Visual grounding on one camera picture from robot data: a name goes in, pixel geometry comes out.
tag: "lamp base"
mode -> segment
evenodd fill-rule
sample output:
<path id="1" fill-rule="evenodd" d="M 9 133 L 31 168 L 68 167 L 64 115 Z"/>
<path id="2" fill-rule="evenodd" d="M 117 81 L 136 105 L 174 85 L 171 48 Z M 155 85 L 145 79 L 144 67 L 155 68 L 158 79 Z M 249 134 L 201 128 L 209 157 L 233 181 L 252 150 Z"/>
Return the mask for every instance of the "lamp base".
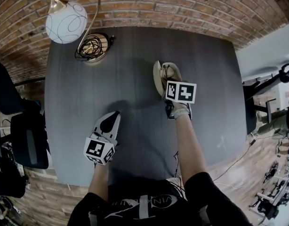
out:
<path id="1" fill-rule="evenodd" d="M 101 61 L 109 49 L 110 42 L 106 35 L 102 33 L 93 33 L 87 35 L 81 47 L 83 57 L 88 60 L 84 61 L 87 65 L 95 65 Z"/>

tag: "desk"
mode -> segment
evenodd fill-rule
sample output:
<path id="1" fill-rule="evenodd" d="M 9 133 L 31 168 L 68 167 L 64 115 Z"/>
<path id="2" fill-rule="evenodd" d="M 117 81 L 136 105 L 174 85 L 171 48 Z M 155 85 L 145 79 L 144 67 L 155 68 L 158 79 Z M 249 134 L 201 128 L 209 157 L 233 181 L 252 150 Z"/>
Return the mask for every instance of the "desk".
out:
<path id="1" fill-rule="evenodd" d="M 83 155 L 95 121 L 119 110 L 120 144 L 111 181 L 173 177 L 175 122 L 168 121 L 153 81 L 156 60 L 175 63 L 197 84 L 193 126 L 208 165 L 242 152 L 246 139 L 242 81 L 232 43 L 178 30 L 142 27 L 97 30 L 116 37 L 95 66 L 74 59 L 79 40 L 52 42 L 45 81 L 48 141 L 60 183 L 88 186 L 93 164 Z"/>

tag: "white glass lampshade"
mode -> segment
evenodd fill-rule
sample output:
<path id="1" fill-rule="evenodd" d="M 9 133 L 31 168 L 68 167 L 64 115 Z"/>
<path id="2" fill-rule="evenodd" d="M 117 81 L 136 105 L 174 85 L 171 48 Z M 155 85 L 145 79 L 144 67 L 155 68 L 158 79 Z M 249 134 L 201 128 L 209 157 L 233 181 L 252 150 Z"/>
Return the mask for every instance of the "white glass lampshade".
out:
<path id="1" fill-rule="evenodd" d="M 66 7 L 49 14 L 46 19 L 46 33 L 57 43 L 71 43 L 77 40 L 87 25 L 87 13 L 76 2 L 68 2 Z"/>

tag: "lamp arm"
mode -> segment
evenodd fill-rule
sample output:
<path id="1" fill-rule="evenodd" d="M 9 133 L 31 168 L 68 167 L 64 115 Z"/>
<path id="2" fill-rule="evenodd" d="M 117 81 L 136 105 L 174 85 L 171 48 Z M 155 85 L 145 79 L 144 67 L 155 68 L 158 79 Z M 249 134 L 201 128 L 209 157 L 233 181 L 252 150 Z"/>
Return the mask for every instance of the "lamp arm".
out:
<path id="1" fill-rule="evenodd" d="M 96 19 L 96 17 L 97 17 L 97 14 L 98 14 L 98 12 L 99 12 L 100 8 L 101 8 L 101 0 L 97 0 L 97 8 L 96 8 L 96 13 L 95 13 L 95 15 L 94 15 L 94 17 L 93 17 L 93 19 L 92 19 L 92 22 L 91 22 L 91 24 L 90 24 L 89 28 L 87 29 L 87 31 L 86 31 L 86 33 L 84 34 L 84 36 L 83 36 L 82 40 L 80 41 L 80 43 L 79 43 L 79 46 L 78 46 L 78 48 L 77 48 L 77 51 L 79 51 L 79 50 L 80 50 L 80 48 L 81 48 L 81 45 L 82 45 L 83 41 L 85 40 L 86 36 L 87 36 L 87 35 L 88 35 L 88 33 L 90 32 L 90 30 L 91 30 L 91 27 L 92 27 L 92 25 L 93 25 L 93 23 L 94 23 L 94 21 L 95 21 L 95 19 Z"/>
<path id="2" fill-rule="evenodd" d="M 87 29 L 87 31 L 86 31 L 86 33 L 84 34 L 82 40 L 80 41 L 79 46 L 78 46 L 78 48 L 77 48 L 77 51 L 80 50 L 83 41 L 85 40 L 87 34 L 88 34 L 89 31 L 91 30 L 91 27 L 92 27 L 92 25 L 93 25 L 93 23 L 94 23 L 94 21 L 95 21 L 95 19 L 96 19 L 96 17 L 97 17 L 97 14 L 98 14 L 98 12 L 99 12 L 99 10 L 100 10 L 100 7 L 101 7 L 101 0 L 97 0 L 97 9 L 96 9 L 96 13 L 95 13 L 95 15 L 94 15 L 94 17 L 93 17 L 93 19 L 92 19 L 92 22 L 91 22 L 89 28 Z"/>

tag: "white wall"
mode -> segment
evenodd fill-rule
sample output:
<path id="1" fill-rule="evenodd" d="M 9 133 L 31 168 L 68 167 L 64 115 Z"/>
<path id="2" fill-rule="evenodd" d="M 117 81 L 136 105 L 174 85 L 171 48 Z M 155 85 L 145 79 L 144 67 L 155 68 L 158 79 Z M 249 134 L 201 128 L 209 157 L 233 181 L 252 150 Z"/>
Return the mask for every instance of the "white wall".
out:
<path id="1" fill-rule="evenodd" d="M 289 24 L 236 52 L 242 80 L 266 76 L 289 62 Z"/>

